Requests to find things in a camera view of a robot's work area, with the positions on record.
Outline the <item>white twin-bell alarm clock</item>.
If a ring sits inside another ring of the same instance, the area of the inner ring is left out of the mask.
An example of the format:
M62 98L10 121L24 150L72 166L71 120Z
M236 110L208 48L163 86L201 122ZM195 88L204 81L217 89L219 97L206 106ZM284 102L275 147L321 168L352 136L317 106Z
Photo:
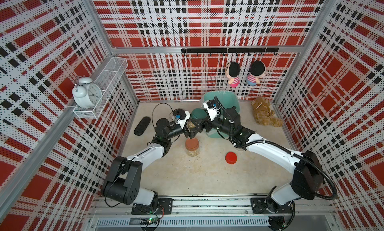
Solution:
M89 109L99 103L103 92L90 77L81 77L72 89L72 95L80 108Z

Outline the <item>clear plastic bin liner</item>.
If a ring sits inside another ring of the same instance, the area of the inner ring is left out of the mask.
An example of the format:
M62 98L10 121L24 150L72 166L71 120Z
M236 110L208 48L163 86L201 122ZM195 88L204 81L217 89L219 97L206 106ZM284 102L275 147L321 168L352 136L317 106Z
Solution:
M240 102L236 96L235 93L231 91L225 91L225 90L217 90L217 91L210 91L203 95L203 97L200 99L201 108L203 109L203 103L209 100L213 100L214 96L217 96L219 101L223 104L225 108L231 108L233 106L236 107L236 111L240 114L241 106ZM217 133L217 130L215 131L212 129L210 132L206 132L208 137L210 138L219 138L221 139L221 136ZM229 137L229 135L219 132L225 139Z

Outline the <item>white round device black top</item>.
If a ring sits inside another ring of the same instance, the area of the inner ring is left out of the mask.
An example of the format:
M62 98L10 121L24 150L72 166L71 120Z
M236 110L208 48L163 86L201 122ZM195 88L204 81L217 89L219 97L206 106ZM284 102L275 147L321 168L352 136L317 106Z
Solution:
M186 113L183 109L175 109L173 111L173 117L174 117L174 120L177 121L177 120L185 120L186 118Z

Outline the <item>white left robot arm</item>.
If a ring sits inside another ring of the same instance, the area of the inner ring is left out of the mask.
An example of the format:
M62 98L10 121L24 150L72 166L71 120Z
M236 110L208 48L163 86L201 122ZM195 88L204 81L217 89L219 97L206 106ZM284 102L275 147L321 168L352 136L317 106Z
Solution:
M141 187L143 170L169 152L172 138L182 134L194 138L202 129L199 119L179 122L169 122L165 118L158 120L155 136L147 148L132 156L117 156L113 160L102 187L102 196L118 204L137 205L145 213L156 212L160 205L159 195Z

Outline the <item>red jar lid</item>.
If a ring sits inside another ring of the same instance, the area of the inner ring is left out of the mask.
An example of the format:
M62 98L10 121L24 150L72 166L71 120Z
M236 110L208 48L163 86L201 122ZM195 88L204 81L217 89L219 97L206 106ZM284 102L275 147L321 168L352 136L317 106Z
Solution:
M228 152L225 156L225 160L228 164L235 164L237 162L237 155L234 152Z

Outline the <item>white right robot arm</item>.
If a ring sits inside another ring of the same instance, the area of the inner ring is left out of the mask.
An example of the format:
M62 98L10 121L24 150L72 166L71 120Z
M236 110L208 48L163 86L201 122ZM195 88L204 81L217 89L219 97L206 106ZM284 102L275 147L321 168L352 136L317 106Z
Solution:
M273 187L264 200L262 208L270 213L284 205L292 205L295 200L320 198L318 190L324 180L329 180L315 153L292 151L241 125L241 117L236 109L229 108L221 113L212 109L194 109L190 119L192 129L212 131L228 135L229 141L237 149L261 155L280 165L290 174L292 180L280 187Z

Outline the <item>tan teddy bear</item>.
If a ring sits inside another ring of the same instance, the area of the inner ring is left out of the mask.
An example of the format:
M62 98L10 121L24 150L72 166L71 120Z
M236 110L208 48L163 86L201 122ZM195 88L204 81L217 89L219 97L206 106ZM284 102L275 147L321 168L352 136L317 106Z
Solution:
M257 97L251 102L256 123L263 126L282 127L282 119L275 117L275 112L270 105L270 101L263 97Z

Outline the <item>pink striped hanging doll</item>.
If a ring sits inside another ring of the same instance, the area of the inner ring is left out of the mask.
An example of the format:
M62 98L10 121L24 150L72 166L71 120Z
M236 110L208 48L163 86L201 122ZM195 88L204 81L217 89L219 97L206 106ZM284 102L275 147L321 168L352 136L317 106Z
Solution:
M236 88L240 84L239 79L240 65L236 62L229 62L225 69L225 76L231 88Z

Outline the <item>black wall hook rail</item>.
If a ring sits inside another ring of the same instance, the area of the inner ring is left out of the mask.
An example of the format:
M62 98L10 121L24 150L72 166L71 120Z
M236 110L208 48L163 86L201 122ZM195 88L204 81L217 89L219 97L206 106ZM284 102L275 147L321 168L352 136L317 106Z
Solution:
M182 48L182 54L227 54L227 53L278 53L278 47L256 48Z

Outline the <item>blue striped hanging doll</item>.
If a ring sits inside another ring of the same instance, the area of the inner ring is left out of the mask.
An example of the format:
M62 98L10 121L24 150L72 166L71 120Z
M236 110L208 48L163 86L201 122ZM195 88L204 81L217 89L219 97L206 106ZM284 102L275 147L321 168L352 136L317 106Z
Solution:
M260 84L260 78L266 75L266 66L262 61L254 61L251 64L250 72L247 76L247 84L250 86L256 86Z

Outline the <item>metal base rail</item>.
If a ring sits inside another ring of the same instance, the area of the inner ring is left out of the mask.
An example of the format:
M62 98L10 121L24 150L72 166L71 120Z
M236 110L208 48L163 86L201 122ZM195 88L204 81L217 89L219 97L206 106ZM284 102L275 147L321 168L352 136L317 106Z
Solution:
M95 200L85 231L268 231L273 214L258 208L256 200L265 194L240 195L191 195L170 196L172 203L167 207L170 214L158 214L159 225L147 225L144 220L155 219L154 215L133 215L133 205L118 205L111 202L108 207L102 198ZM295 201L295 209L287 205L287 211L281 211L280 217L290 225L288 231L339 231L335 210L329 201L314 199Z

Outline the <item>green lid peanut jar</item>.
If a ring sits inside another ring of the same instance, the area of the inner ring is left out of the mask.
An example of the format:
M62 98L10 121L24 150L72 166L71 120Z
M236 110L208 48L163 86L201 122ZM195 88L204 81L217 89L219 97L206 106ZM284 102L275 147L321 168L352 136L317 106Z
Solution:
M190 132L196 132L196 131L198 131L198 128L195 126L195 124L194 124L191 120L189 120L189 121L186 123L186 125L187 125L187 129L188 129Z

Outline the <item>dark green jar lid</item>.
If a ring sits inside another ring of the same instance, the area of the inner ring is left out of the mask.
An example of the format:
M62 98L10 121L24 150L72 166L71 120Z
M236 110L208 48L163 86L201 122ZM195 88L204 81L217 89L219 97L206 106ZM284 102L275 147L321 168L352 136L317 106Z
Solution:
M194 120L204 120L207 117L208 117L207 112L201 108L194 109L191 114L191 118Z

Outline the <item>orange lid peanut jar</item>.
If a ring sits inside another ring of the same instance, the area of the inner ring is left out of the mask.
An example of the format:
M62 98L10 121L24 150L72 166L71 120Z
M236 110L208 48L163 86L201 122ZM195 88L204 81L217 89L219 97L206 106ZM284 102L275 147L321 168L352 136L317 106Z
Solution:
M186 153L190 157L195 157L199 154L199 140L197 138L189 138L185 141Z

